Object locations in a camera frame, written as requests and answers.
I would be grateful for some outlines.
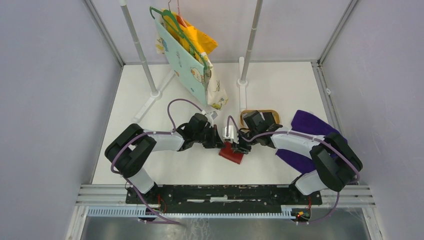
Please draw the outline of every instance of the red object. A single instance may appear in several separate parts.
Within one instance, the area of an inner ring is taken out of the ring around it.
[[[234,153],[231,149],[231,142],[226,141],[225,147],[219,151],[219,155],[230,160],[231,162],[235,162],[236,164],[240,164],[242,162],[243,153]]]

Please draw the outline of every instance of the green hanger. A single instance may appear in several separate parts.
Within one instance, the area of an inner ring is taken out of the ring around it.
[[[197,51],[197,49],[195,48],[195,46],[192,44],[192,42],[189,40],[189,38],[184,34],[183,30],[180,27],[180,24],[178,23],[177,19],[174,17],[174,15],[172,14],[172,12],[170,10],[163,10],[160,11],[154,7],[150,7],[150,15],[153,19],[156,19],[155,16],[153,16],[152,10],[157,12],[158,14],[160,14],[163,18],[163,20],[166,22],[166,24],[168,24],[169,27],[172,28],[172,30],[174,30],[181,38],[185,39],[188,43],[188,45],[194,50],[194,52],[199,56],[199,58],[201,59],[201,61],[203,62],[203,71],[206,73],[206,71],[208,70],[208,65],[206,65],[206,61],[203,58],[202,55],[200,55],[200,53]],[[176,25],[175,29],[164,17],[169,17],[171,18],[171,20],[173,21],[173,23]]]

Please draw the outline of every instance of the black metal plate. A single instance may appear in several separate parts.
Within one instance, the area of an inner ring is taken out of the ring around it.
[[[128,193],[127,204],[143,204],[132,188]],[[304,196],[289,185],[155,185],[144,198],[148,204],[158,204],[159,195],[167,213],[281,213],[281,205],[308,205],[308,197],[313,205],[323,203],[319,191]],[[239,201],[216,201],[223,197]]]

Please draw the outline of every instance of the light blue cloth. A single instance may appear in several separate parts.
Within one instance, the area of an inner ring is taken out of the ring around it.
[[[157,20],[157,32],[164,47],[168,63],[182,85],[204,106],[208,106],[204,66],[198,62]]]

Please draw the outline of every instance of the gray floor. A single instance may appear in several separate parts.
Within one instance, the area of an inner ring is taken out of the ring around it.
[[[316,218],[327,209],[314,209]],[[182,225],[143,224],[134,218],[88,217],[84,240],[369,240],[360,209],[338,209],[323,222],[296,226],[285,219],[186,218]]]

